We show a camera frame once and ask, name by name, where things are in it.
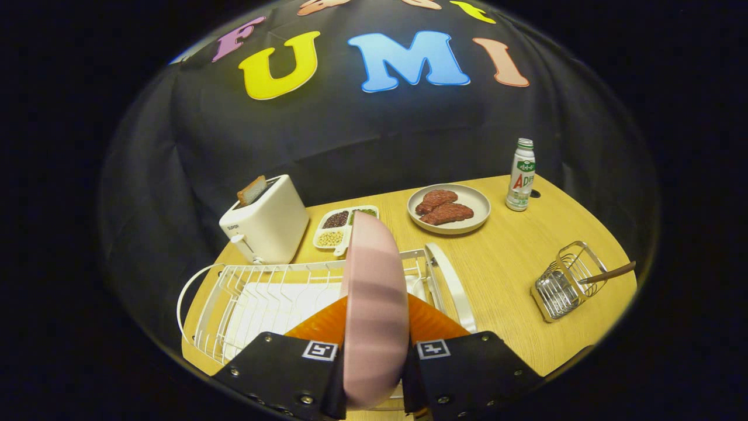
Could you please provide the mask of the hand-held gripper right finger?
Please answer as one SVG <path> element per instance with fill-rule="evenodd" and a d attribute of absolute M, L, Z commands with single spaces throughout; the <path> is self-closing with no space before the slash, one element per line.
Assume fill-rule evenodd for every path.
<path fill-rule="evenodd" d="M 471 333 L 413 294 L 408 316 L 401 391 L 415 420 L 481 420 L 544 383 L 494 332 Z"/>

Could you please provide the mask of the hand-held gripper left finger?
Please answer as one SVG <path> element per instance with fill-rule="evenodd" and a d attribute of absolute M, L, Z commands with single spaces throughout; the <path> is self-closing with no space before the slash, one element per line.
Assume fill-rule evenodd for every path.
<path fill-rule="evenodd" d="M 286 334 L 260 333 L 213 379 L 251 402 L 301 420 L 347 418 L 342 334 L 347 298 Z"/>

